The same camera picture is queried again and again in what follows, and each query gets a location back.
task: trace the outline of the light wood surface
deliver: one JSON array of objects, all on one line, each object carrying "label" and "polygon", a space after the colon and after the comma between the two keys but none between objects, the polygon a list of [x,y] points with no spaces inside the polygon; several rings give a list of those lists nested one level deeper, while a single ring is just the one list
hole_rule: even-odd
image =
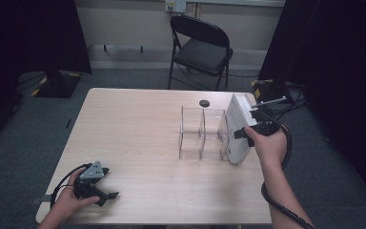
[{"label": "light wood surface", "polygon": [[[97,186],[117,199],[89,206],[69,223],[247,224],[271,223],[260,194],[263,182],[251,150],[239,165],[179,159],[181,107],[228,108],[232,93],[92,89],[52,177],[52,193],[70,170],[99,160],[110,168]],[[50,205],[42,203],[40,222]]]}]

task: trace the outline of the power outlet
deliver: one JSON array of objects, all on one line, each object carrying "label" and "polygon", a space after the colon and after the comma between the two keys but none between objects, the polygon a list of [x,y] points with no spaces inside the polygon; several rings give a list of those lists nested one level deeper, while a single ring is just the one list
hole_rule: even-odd
[{"label": "power outlet", "polygon": [[186,12],[186,2],[185,1],[165,1],[165,11],[169,12]]}]

